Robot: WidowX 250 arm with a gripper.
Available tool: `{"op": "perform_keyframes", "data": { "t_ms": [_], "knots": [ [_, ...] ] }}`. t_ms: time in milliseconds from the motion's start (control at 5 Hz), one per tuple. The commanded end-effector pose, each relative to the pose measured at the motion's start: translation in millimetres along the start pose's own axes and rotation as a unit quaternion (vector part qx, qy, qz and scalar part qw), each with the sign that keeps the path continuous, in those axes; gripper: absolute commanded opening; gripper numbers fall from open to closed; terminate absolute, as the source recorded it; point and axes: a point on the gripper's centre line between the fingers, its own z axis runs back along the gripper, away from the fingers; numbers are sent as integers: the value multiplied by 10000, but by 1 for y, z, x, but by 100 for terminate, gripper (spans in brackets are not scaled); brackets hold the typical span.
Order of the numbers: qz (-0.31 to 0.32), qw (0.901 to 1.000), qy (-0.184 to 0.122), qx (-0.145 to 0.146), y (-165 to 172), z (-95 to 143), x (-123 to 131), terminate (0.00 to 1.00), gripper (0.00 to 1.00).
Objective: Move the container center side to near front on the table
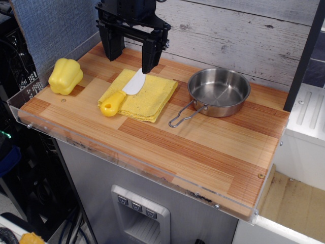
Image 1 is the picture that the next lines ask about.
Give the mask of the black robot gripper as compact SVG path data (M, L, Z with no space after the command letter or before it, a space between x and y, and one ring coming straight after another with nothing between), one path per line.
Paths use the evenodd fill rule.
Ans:
M143 43L142 73L148 74L159 63L162 48L168 48L171 26L156 13L157 1L100 1L98 11L101 42L110 61L122 55L124 37Z

